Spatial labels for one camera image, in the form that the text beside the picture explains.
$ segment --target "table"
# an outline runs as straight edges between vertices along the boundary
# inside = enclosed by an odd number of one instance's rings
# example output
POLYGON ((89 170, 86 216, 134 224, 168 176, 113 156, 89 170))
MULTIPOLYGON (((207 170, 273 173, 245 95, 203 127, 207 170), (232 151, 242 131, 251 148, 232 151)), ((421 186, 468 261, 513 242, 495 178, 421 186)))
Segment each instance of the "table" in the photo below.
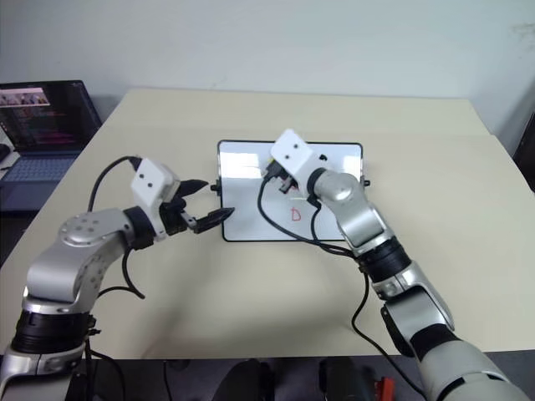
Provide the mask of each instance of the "table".
MULTIPOLYGON (((456 333, 484 351, 535 348, 533 195, 497 139, 462 99, 385 99, 137 89, 73 164, 0 271, 0 346, 11 340, 28 266, 59 225, 85 210, 98 173, 141 154, 181 178, 213 182, 217 141, 306 140, 364 146, 369 198, 448 302, 456 333)), ((104 181, 95 209, 132 206, 131 169, 104 181)), ((194 216, 219 207, 195 194, 194 216)), ((94 347, 114 358, 374 354, 349 319, 363 292, 353 262, 297 243, 226 243, 190 232, 135 252, 144 301, 110 293, 93 313, 94 347)), ((104 287, 121 283, 112 265, 104 287)), ((370 297, 359 325, 394 353, 370 297)))

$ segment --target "whiteboard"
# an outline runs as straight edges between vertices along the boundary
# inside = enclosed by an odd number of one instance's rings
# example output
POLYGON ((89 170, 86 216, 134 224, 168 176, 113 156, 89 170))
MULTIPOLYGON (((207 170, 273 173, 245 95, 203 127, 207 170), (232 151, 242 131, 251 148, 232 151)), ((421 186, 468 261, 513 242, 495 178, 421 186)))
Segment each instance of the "whiteboard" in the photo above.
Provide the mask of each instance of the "whiteboard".
MULTIPOLYGON (((273 142, 222 140, 219 142, 219 179, 222 207, 235 211, 223 222, 226 241, 295 241, 263 219, 257 209, 257 196, 262 173, 272 157, 273 142)), ((319 155, 326 155, 337 171, 362 176, 362 146, 358 143, 310 143, 319 155)), ((280 226, 311 238, 310 219, 315 211, 295 189, 286 195, 278 188, 280 179, 272 179, 265 188, 262 206, 266 214, 280 226)), ((333 213, 323 207, 316 218, 316 232, 323 241, 343 240, 333 213)))

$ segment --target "cable connector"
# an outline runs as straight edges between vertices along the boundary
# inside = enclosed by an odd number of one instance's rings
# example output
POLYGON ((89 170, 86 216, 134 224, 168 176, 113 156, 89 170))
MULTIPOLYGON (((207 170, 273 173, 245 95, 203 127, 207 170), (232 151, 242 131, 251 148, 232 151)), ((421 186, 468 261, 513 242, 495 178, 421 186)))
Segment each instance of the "cable connector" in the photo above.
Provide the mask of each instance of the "cable connector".
POLYGON ((264 175, 264 181, 270 181, 272 178, 277 177, 286 180, 288 178, 288 173, 276 160, 272 160, 272 162, 267 166, 266 174, 264 175))
POLYGON ((132 165, 132 167, 134 167, 134 170, 137 171, 137 169, 140 168, 140 164, 141 164, 141 161, 143 160, 143 158, 139 157, 139 156, 130 156, 128 158, 128 161, 130 162, 130 164, 132 165))
POLYGON ((96 336, 97 334, 100 334, 102 332, 102 330, 99 330, 97 328, 91 328, 89 331, 88 331, 88 336, 96 336))

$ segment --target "red clip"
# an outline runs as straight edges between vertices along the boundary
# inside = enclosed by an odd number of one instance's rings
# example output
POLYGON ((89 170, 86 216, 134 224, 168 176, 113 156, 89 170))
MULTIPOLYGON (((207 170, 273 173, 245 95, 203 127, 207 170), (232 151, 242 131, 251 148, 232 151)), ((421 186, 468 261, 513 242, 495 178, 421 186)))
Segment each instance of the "red clip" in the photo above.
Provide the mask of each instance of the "red clip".
POLYGON ((394 380, 391 378, 382 378, 375 384, 377 401, 394 401, 394 380))

